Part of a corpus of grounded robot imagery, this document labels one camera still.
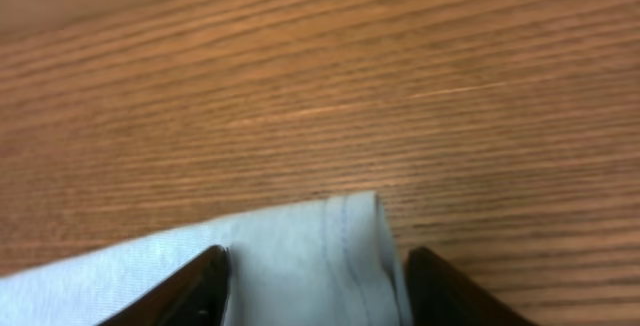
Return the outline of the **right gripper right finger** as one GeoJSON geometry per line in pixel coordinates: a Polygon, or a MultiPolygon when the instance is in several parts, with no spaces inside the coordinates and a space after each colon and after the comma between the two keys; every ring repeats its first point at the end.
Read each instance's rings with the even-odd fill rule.
{"type": "Polygon", "coordinates": [[[405,282],[418,326],[535,326],[426,247],[408,253],[405,282]]]}

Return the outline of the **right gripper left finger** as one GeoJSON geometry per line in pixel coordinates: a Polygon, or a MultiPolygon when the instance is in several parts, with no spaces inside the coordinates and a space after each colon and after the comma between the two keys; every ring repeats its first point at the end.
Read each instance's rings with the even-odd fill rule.
{"type": "Polygon", "coordinates": [[[231,259],[214,245],[100,326],[221,326],[231,259]]]}

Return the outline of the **light blue printed t-shirt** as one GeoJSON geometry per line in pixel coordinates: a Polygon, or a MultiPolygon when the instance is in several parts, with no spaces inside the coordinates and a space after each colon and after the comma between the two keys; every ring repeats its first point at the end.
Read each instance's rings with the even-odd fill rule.
{"type": "Polygon", "coordinates": [[[212,245],[230,251],[230,325],[409,325],[401,261],[373,192],[221,217],[1,280],[5,325],[96,325],[212,245]]]}

